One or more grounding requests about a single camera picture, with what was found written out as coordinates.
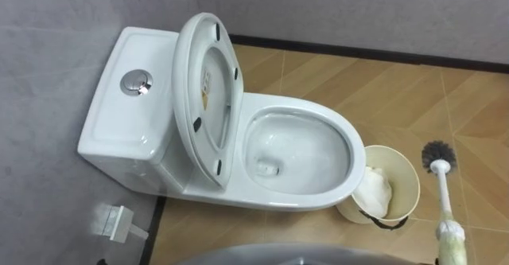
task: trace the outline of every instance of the toilet brush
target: toilet brush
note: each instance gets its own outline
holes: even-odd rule
[[[441,218],[437,228],[438,262],[440,265],[466,265],[465,234],[453,218],[445,175],[456,168],[453,149],[442,141],[429,142],[422,150],[422,165],[438,177],[441,202]]]

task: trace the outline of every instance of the dark baseboard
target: dark baseboard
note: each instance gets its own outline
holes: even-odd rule
[[[159,222],[162,213],[165,210],[166,197],[157,197],[156,207],[153,209],[152,221],[150,221],[149,238],[145,241],[140,265],[149,265],[152,256],[153,245],[156,242],[157,230],[159,230]]]
[[[475,61],[432,55],[400,53],[395,51],[360,49],[356,47],[322,45],[308,42],[283,41],[272,38],[230,35],[231,42],[240,45],[266,47],[272,49],[292,50],[307,53],[331,54],[344,57],[355,57],[372,60],[383,60],[407,64],[426,64],[449,68],[461,68],[476,71],[499,72],[509,74],[509,64]]]

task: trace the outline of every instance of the beige trash can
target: beige trash can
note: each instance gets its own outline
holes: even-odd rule
[[[388,146],[367,146],[365,150],[367,166],[382,168],[392,187],[387,215],[384,218],[374,218],[366,208],[357,204],[355,194],[336,207],[346,219],[357,224],[373,222],[383,229],[401,228],[417,206],[421,194],[415,168],[405,156]]]

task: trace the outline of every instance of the sticker on toilet lid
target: sticker on toilet lid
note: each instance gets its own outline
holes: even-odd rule
[[[204,70],[201,74],[201,101],[204,105],[204,110],[207,110],[208,93],[210,92],[210,72]]]

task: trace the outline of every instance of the white plastic bag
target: white plastic bag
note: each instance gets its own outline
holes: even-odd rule
[[[366,173],[354,191],[357,204],[375,218],[384,218],[392,198],[392,188],[385,172],[366,166]]]

